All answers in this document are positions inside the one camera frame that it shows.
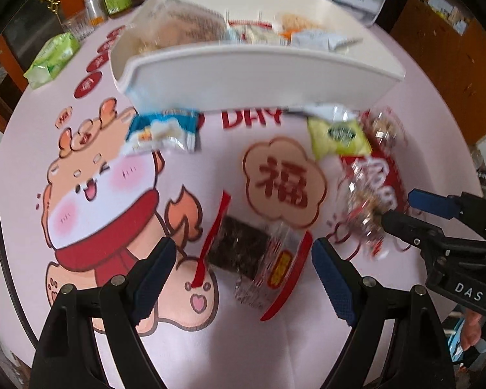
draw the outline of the finger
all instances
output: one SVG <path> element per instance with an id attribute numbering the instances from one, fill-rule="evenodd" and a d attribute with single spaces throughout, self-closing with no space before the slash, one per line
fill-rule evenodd
<path id="1" fill-rule="evenodd" d="M 474 324 L 474 323 L 478 323 L 481 320 L 481 318 L 482 318 L 482 314 L 476 313 L 473 310 L 467 309 L 467 313 L 465 315 L 464 320 L 468 324 Z"/>
<path id="2" fill-rule="evenodd" d="M 481 333 L 482 331 L 478 322 L 474 324 L 465 323 L 461 330 L 461 347 L 463 351 L 476 345 L 481 338 Z"/>

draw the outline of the blue gripper pad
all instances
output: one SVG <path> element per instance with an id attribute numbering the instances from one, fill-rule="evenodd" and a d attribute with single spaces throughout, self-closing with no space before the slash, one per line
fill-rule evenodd
<path id="1" fill-rule="evenodd" d="M 353 308 L 353 294 L 321 240 L 316 240 L 311 248 L 311 261 L 337 317 L 354 327 L 358 318 Z"/>
<path id="2" fill-rule="evenodd" d="M 428 191 L 414 189 L 408 194 L 407 200 L 413 208 L 445 219 L 458 218 L 461 211 L 461 207 L 453 198 L 439 196 Z"/>
<path id="3" fill-rule="evenodd" d="M 167 277 L 175 266 L 177 259 L 175 242 L 169 238 L 162 238 L 147 260 L 152 258 L 155 258 L 153 265 L 133 294 L 131 317 L 135 324 L 150 316 Z"/>

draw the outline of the green package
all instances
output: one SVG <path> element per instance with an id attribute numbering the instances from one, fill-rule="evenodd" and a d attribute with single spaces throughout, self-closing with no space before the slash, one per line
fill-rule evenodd
<path id="1" fill-rule="evenodd" d="M 39 88 L 60 74 L 80 46 L 71 33 L 49 39 L 23 76 L 33 89 Z"/>
<path id="2" fill-rule="evenodd" d="M 356 120 L 328 123 L 311 117 L 308 130 L 316 161 L 329 153 L 355 157 L 371 154 L 371 145 Z"/>

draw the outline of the white plastic tray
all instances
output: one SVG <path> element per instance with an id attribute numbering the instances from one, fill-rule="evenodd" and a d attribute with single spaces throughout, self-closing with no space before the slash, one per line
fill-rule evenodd
<path id="1" fill-rule="evenodd" d="M 147 0 L 133 18 L 161 0 Z M 231 20 L 274 21 L 295 13 L 363 41 L 336 53 L 288 46 L 192 44 L 138 55 L 129 28 L 111 52 L 117 89 L 139 112 L 287 107 L 339 102 L 366 109 L 403 80 L 399 61 L 352 16 L 329 0 L 188 0 Z"/>

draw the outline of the screw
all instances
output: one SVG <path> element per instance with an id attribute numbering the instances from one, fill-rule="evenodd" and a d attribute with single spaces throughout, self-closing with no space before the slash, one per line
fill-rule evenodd
<path id="1" fill-rule="evenodd" d="M 62 292 L 63 294 L 68 294 L 73 289 L 74 289 L 74 285 L 72 285 L 72 284 L 65 284 L 65 285 L 63 285 L 61 287 L 60 292 Z"/>
<path id="2" fill-rule="evenodd" d="M 376 286 L 376 279 L 371 278 L 371 277 L 365 277 L 362 280 L 363 284 L 368 287 L 368 288 L 373 288 Z"/>
<path id="3" fill-rule="evenodd" d="M 415 285 L 414 292 L 419 296 L 424 296 L 426 294 L 426 289 L 422 285 Z"/>
<path id="4" fill-rule="evenodd" d="M 126 278 L 123 277 L 123 275 L 115 275 L 115 277 L 113 277 L 110 282 L 112 283 L 112 285 L 115 285 L 117 287 L 119 285 L 122 285 L 125 280 Z"/>

